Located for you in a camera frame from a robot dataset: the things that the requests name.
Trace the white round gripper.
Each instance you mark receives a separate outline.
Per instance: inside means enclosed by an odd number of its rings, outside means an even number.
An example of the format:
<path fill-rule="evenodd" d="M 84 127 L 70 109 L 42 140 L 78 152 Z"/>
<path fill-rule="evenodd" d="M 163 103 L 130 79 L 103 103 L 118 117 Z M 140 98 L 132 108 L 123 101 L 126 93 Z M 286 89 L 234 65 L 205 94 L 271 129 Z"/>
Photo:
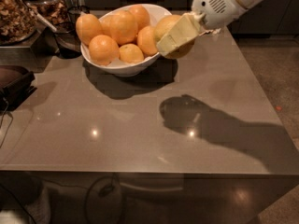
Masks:
<path fill-rule="evenodd" d="M 246 11 L 247 8 L 241 0 L 193 0 L 192 13 L 180 15 L 175 25 L 158 43 L 155 42 L 156 48 L 166 57 L 195 41 L 199 35 L 219 34 L 222 26 L 237 20 Z M 200 23 L 208 30 L 204 31 Z"/>

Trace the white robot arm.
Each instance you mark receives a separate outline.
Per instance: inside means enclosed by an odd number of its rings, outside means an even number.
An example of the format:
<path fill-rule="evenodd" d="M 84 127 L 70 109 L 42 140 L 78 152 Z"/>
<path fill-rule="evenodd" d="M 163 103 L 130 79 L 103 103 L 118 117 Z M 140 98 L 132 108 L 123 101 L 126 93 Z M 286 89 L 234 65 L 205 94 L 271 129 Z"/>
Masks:
<path fill-rule="evenodd" d="M 263 0 L 192 0 L 191 11 L 184 13 L 157 42 L 159 53 L 166 57 L 203 35 L 239 19 Z"/>

